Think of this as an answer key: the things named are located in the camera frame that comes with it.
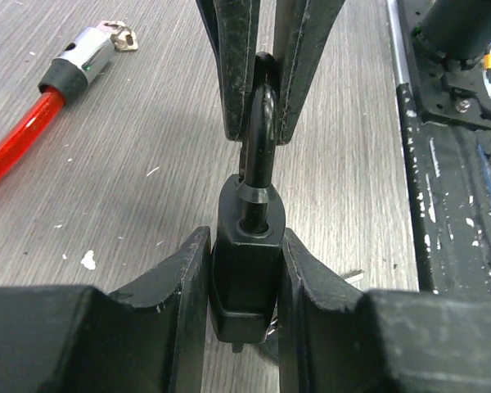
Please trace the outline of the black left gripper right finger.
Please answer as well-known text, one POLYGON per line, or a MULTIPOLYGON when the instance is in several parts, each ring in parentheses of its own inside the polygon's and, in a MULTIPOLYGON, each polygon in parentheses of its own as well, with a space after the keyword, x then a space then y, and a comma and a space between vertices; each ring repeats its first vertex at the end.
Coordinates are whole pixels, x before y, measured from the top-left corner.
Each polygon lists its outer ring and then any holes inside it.
POLYGON ((277 303, 283 392, 491 392, 491 296, 360 291, 291 230, 277 303))

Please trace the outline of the black padlock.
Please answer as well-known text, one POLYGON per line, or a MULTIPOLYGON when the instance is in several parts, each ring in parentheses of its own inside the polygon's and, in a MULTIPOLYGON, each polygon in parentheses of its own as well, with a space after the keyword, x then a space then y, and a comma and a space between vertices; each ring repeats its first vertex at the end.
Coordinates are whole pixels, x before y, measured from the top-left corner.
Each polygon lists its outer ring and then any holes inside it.
POLYGON ((277 302, 286 213, 273 186, 279 78, 272 55, 255 57, 255 76, 238 174, 218 201, 209 271, 216 337, 235 353, 266 340, 277 302))

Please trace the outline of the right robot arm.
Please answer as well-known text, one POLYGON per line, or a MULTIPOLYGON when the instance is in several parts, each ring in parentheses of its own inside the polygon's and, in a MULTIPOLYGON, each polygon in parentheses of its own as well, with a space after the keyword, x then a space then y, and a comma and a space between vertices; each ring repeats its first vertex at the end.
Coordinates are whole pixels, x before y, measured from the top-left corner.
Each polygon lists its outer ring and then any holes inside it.
MULTIPOLYGON (((279 121, 277 142, 290 142, 342 1, 279 1, 268 73, 275 78, 279 121)), ((199 1, 201 19, 214 51, 224 130, 242 141, 250 118, 255 76, 258 1, 199 1)), ((466 68, 491 41, 491 1, 437 1, 412 33, 440 58, 466 68)))

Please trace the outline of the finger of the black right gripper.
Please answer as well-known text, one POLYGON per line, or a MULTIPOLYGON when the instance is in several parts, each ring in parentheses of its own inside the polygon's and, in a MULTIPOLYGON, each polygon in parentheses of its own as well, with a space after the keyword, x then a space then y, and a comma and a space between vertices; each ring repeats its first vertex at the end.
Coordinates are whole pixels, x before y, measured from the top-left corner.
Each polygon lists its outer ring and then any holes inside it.
POLYGON ((331 28, 344 0, 278 1, 273 56, 280 77, 277 143, 295 132, 331 28))
POLYGON ((226 138, 239 142, 249 121, 260 2, 197 0, 213 49, 226 138))

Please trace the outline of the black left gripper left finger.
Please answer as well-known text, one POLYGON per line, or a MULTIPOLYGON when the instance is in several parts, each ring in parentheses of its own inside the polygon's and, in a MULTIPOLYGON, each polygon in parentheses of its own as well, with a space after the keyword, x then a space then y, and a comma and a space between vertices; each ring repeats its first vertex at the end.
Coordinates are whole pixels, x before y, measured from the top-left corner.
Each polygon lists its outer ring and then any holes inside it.
POLYGON ((198 392, 210 233, 106 294, 0 287, 0 392, 198 392))

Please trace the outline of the black-headed key bunch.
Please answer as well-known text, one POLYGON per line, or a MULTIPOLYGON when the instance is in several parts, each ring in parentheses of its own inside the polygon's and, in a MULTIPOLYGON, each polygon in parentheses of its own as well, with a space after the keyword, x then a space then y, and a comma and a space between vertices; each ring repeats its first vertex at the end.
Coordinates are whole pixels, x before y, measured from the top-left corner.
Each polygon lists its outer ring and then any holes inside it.
MULTIPOLYGON (((364 278, 365 272, 363 269, 352 269, 346 273, 342 273, 340 277, 346 281, 349 285, 354 285, 356 282, 361 281, 364 278)), ((277 331, 277 305, 275 305, 273 311, 272 321, 269 325, 268 335, 264 343, 258 344, 257 349, 259 353, 271 361, 273 364, 279 364, 279 349, 278 349, 278 331, 277 331)))

